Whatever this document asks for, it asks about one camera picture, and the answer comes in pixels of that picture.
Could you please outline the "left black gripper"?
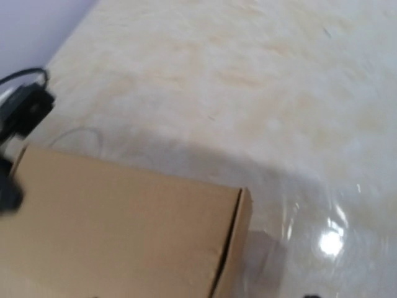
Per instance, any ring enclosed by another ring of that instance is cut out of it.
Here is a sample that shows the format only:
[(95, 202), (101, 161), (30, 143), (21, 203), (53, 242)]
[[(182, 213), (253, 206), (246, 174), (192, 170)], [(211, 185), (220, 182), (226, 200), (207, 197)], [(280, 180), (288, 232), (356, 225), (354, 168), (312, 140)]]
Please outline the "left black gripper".
[(16, 212), (22, 201), (23, 191), (11, 176), (12, 162), (1, 157), (1, 214)]

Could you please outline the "brown cardboard box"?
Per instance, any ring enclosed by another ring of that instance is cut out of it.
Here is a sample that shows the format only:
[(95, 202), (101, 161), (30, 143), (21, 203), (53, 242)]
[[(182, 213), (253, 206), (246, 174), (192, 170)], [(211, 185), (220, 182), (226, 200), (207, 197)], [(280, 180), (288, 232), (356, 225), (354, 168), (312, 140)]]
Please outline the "brown cardboard box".
[(249, 190), (26, 147), (1, 217), (2, 297), (230, 297)]

